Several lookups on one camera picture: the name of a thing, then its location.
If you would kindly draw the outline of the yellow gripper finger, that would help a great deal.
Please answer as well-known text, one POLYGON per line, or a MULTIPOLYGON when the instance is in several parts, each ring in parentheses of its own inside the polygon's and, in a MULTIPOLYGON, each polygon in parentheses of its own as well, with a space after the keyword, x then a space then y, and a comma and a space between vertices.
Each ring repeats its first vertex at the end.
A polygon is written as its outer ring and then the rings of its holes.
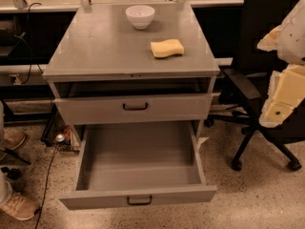
POLYGON ((283 72, 273 71, 270 78, 268 98, 265 101, 259 123, 273 128, 293 112, 305 99, 305 68, 290 64, 283 72))
POLYGON ((258 42, 257 48, 264 52, 276 51, 278 48, 278 36, 280 32, 280 26, 273 28, 258 42))

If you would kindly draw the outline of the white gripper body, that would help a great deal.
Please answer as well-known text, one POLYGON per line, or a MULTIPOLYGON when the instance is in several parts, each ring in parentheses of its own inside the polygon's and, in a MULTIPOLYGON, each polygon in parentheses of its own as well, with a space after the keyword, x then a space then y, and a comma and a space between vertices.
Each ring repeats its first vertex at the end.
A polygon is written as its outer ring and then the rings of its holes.
POLYGON ((305 0, 299 0, 282 21, 277 56, 290 64, 305 64, 305 0))

